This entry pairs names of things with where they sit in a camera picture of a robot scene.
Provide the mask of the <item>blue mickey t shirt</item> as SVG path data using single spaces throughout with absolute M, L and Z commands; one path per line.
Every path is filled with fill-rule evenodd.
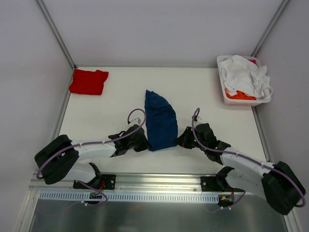
M 144 108 L 149 150 L 155 152 L 175 147 L 178 123 L 176 113 L 169 102 L 159 94 L 146 90 Z

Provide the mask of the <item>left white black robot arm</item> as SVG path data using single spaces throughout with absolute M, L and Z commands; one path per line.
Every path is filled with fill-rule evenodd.
M 137 124 L 108 136 L 106 141 L 74 144 L 67 135 L 60 135 L 35 155 L 37 179 L 47 185 L 73 180 L 75 189 L 99 189 L 107 180 L 92 159 L 118 157 L 129 150 L 141 152 L 149 147 L 144 129 Z

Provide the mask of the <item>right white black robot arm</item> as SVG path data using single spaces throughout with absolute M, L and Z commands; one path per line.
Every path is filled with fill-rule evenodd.
M 230 144 L 218 140 L 208 123 L 187 127 L 175 143 L 186 149 L 198 148 L 209 160 L 223 165 L 206 183 L 213 191 L 240 189 L 252 193 L 282 215 L 306 204 L 306 190 L 288 164 L 262 162 L 241 154 Z

